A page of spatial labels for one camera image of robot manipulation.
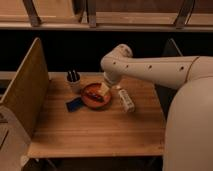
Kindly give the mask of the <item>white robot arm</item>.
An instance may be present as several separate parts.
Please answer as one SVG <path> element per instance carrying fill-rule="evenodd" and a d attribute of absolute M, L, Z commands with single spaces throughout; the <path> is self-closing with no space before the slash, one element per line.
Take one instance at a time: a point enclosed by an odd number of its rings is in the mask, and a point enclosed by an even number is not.
<path fill-rule="evenodd" d="M 213 171 L 213 57 L 135 58 L 120 44 L 100 62 L 105 82 L 130 76 L 175 89 L 165 129 L 162 171 Z"/>

